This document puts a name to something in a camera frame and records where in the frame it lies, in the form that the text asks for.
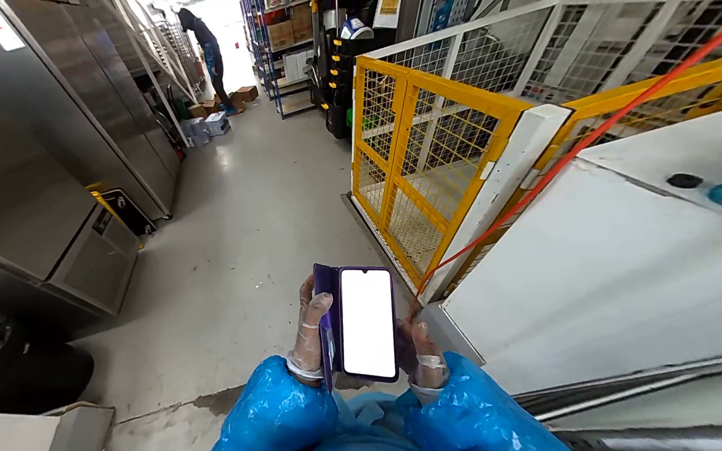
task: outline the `orange cable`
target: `orange cable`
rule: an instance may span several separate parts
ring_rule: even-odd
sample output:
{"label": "orange cable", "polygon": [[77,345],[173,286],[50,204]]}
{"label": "orange cable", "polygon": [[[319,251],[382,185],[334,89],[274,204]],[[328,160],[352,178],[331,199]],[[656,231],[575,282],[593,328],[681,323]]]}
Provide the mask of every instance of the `orange cable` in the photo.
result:
{"label": "orange cable", "polygon": [[657,93],[658,90],[662,89],[664,85],[670,83],[670,81],[677,77],[679,74],[681,74],[681,72],[696,64],[698,61],[703,59],[721,44],[722,32],[709,39],[709,41],[704,44],[704,46],[700,47],[698,50],[685,58],[684,61],[682,61],[678,66],[674,67],[672,71],[668,72],[667,75],[663,76],[656,83],[654,83],[653,86],[647,88],[647,90],[640,93],[639,96],[631,100],[626,106],[617,110],[617,112],[612,115],[612,117],[608,118],[603,124],[601,124],[600,127],[596,128],[592,133],[584,137],[584,139],[579,140],[573,147],[573,149],[570,149],[570,151],[567,152],[564,157],[562,157],[556,162],[556,164],[547,172],[547,174],[545,174],[545,176],[539,179],[539,182],[536,183],[536,186],[532,190],[528,191],[528,194],[522,200],[517,202],[516,205],[512,207],[512,209],[509,210],[506,215],[504,215],[501,219],[493,222],[493,224],[480,237],[476,238],[475,241],[467,244],[467,246],[465,246],[465,248],[461,251],[456,252],[450,258],[447,258],[445,261],[442,261],[439,265],[436,265],[436,267],[426,272],[425,277],[423,277],[422,282],[419,284],[419,290],[417,290],[416,295],[414,296],[414,300],[412,301],[411,311],[408,314],[408,322],[411,323],[414,320],[414,315],[416,314],[416,310],[419,306],[418,297],[425,290],[428,281],[431,280],[431,277],[436,273],[436,270],[438,270],[442,266],[445,266],[450,261],[459,258],[459,256],[461,256],[463,253],[473,249],[475,246],[479,245],[482,241],[484,241],[490,234],[503,226],[503,224],[505,224],[507,220],[509,220],[512,216],[514,216],[524,207],[526,207],[531,202],[531,200],[534,200],[534,198],[536,198],[536,196],[545,189],[548,183],[550,183],[550,181],[554,179],[554,177],[556,177],[556,175],[562,169],[564,169],[564,167],[567,166],[567,164],[572,161],[582,149],[587,148],[587,146],[595,142],[595,140],[599,138],[604,132],[606,132],[606,130],[615,125],[617,121],[620,120],[622,117],[626,116],[629,111],[644,102],[646,99],[648,99],[648,97],[653,96],[655,93]]}

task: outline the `metal shelving unit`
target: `metal shelving unit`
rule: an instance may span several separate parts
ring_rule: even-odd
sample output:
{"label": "metal shelving unit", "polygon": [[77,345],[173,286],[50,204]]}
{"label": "metal shelving unit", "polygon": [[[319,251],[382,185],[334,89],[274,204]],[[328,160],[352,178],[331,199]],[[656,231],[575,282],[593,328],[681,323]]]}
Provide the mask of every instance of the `metal shelving unit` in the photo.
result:
{"label": "metal shelving unit", "polygon": [[308,79],[290,82],[280,73],[283,68],[281,59],[283,53],[296,49],[305,50],[313,45],[314,39],[308,38],[280,48],[272,48],[269,32],[266,29],[266,14],[307,4],[309,1],[294,0],[266,9],[264,0],[241,0],[247,48],[255,62],[256,75],[266,92],[266,97],[275,102],[275,108],[280,113],[281,119],[315,108],[310,101]]}

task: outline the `gray floor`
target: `gray floor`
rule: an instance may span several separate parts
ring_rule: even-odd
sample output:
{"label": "gray floor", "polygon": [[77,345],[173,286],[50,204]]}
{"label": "gray floor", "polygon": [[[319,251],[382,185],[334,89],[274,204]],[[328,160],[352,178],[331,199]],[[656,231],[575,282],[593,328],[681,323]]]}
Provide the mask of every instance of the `gray floor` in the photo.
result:
{"label": "gray floor", "polygon": [[75,343],[96,362],[84,398],[116,407],[109,449],[210,449],[233,396],[197,398],[291,349],[311,265],[381,264],[339,197],[350,146],[322,113],[280,120],[259,98],[230,123],[189,151],[115,327]]}

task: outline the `person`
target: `person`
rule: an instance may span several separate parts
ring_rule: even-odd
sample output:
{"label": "person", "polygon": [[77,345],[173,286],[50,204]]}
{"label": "person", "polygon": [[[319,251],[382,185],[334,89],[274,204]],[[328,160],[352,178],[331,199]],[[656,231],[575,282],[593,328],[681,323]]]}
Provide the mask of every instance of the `person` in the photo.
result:
{"label": "person", "polygon": [[180,8],[180,11],[177,12],[177,17],[180,18],[180,25],[183,26],[183,31],[193,31],[194,36],[196,36],[196,41],[205,52],[206,66],[208,67],[211,83],[214,85],[214,91],[219,96],[219,100],[222,106],[224,106],[225,111],[230,116],[237,114],[240,111],[233,106],[233,102],[230,101],[230,98],[225,92],[225,85],[222,84],[225,67],[222,65],[219,43],[216,41],[216,37],[211,33],[211,30],[208,29],[206,23],[202,22],[202,19],[195,16],[186,8]]}
{"label": "person", "polygon": [[397,325],[406,393],[328,393],[318,323],[333,298],[313,288],[313,276],[300,288],[293,350],[257,366],[213,451],[567,450],[472,361],[441,353],[425,323]]}

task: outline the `hand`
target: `hand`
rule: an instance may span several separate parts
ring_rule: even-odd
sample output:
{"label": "hand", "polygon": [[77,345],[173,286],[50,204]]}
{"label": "hand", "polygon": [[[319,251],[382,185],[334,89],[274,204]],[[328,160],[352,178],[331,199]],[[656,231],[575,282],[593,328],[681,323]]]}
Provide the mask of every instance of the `hand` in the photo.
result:
{"label": "hand", "polygon": [[[322,366],[322,342],[319,340],[319,320],[333,303],[333,295],[320,293],[311,297],[314,291],[314,274],[308,276],[300,286],[300,315],[297,325],[297,340],[291,353],[290,362],[303,372],[317,372]],[[304,379],[296,371],[292,374],[303,384],[318,385],[318,380]]]}
{"label": "hand", "polygon": [[445,357],[431,340],[426,323],[409,324],[398,319],[395,350],[400,367],[408,373],[412,384],[422,388],[441,388],[445,384]]}

